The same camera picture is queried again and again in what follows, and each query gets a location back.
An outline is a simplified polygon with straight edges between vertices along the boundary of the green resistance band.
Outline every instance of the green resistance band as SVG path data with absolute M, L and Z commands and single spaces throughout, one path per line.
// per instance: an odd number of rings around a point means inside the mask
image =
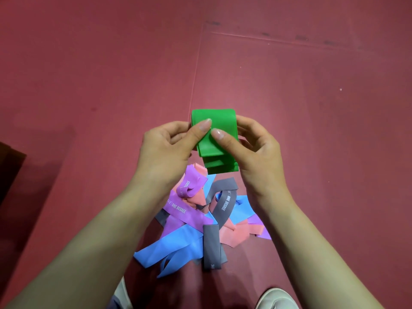
M 212 119 L 212 129 L 224 130 L 237 139 L 234 109 L 194 109 L 192 111 L 192 126 L 208 118 Z M 203 159 L 209 175 L 239 170 L 237 162 L 216 143 L 210 131 L 197 144 L 197 151 Z

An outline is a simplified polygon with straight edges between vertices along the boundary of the person's left arm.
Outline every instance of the person's left arm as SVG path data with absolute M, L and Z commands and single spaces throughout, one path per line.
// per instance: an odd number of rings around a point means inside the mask
M 146 132 L 126 189 L 6 308 L 105 308 L 145 229 L 210 126 L 210 120 L 191 129 L 189 123 L 175 121 Z

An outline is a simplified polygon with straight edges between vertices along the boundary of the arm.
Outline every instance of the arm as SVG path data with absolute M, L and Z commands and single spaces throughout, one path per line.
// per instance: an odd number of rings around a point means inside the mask
M 382 308 L 335 249 L 293 201 L 279 143 L 253 119 L 238 116 L 238 142 L 221 130 L 214 139 L 238 162 L 255 212 L 267 227 L 302 305 L 308 308 Z
M 148 224 L 185 172 L 192 148 L 210 129 L 173 122 L 148 131 L 126 189 L 82 229 L 8 306 L 105 308 Z

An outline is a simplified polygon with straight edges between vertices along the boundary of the shoe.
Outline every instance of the shoe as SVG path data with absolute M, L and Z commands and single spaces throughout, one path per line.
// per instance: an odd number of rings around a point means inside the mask
M 119 285 L 116 287 L 115 296 L 119 299 L 122 309 L 133 309 L 129 295 L 127 295 L 124 277 L 121 278 Z
M 292 296 L 280 288 L 271 288 L 259 298 L 255 309 L 299 309 Z

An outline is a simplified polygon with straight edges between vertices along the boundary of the person's left thumb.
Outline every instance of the person's left thumb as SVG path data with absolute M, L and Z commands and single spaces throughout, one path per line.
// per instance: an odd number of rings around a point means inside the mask
M 210 118 L 195 124 L 177 145 L 180 146 L 183 151 L 190 153 L 193 147 L 208 133 L 211 126 L 212 119 Z

